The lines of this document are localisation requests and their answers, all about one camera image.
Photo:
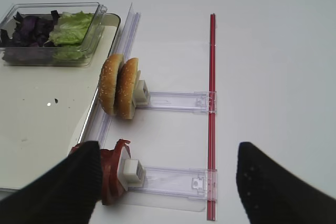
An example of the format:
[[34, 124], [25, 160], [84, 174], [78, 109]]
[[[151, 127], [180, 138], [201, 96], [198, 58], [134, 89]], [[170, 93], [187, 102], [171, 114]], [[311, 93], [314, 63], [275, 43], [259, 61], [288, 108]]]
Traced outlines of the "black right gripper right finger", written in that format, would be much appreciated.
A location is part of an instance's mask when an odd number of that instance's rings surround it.
[[250, 223], [335, 223], [335, 199], [250, 142], [238, 148], [236, 185]]

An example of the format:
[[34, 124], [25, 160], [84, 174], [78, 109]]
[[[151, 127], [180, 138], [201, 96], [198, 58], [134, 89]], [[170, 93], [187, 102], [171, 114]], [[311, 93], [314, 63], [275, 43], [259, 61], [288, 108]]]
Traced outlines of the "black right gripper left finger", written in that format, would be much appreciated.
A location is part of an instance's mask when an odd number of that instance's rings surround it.
[[99, 144], [85, 142], [37, 180], [1, 200], [1, 223], [89, 223], [101, 187]]

